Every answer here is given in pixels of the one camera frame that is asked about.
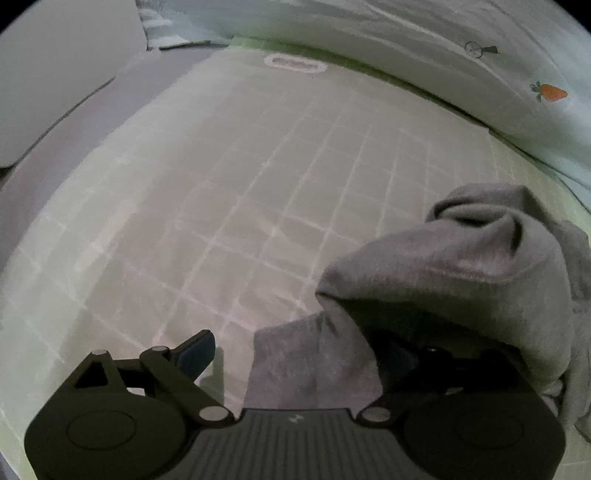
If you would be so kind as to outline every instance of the silver rivet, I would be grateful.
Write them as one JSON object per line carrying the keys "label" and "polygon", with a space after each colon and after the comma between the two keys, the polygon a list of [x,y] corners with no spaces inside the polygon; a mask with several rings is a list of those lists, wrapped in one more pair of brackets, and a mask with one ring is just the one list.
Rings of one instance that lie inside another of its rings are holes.
{"label": "silver rivet", "polygon": [[203,420],[207,420],[207,421],[220,421],[220,420],[225,419],[228,415],[230,415],[230,412],[228,412],[228,409],[226,409],[224,407],[218,407],[217,405],[212,405],[211,407],[205,407],[199,411],[199,416]]}
{"label": "silver rivet", "polygon": [[388,421],[390,415],[390,411],[383,407],[366,408],[361,414],[364,420],[370,421],[371,423],[383,423]]}

